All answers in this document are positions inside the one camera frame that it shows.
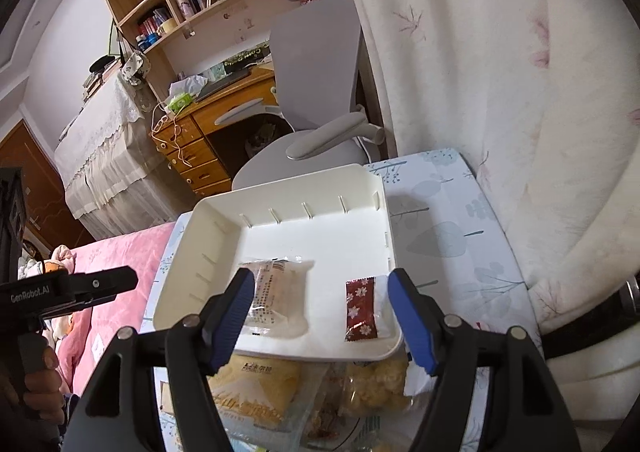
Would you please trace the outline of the person's left hand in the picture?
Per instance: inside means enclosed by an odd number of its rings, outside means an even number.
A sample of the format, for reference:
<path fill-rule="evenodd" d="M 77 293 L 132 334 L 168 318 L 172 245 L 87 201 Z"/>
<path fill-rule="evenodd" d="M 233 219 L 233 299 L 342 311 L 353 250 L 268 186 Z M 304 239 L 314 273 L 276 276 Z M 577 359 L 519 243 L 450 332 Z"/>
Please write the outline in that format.
<path fill-rule="evenodd" d="M 25 376 L 26 392 L 20 397 L 6 376 L 1 375 L 1 401 L 16 406 L 23 400 L 42 420 L 62 425 L 65 420 L 62 378 L 58 374 L 58 357 L 51 347 L 43 350 L 44 368 Z"/>

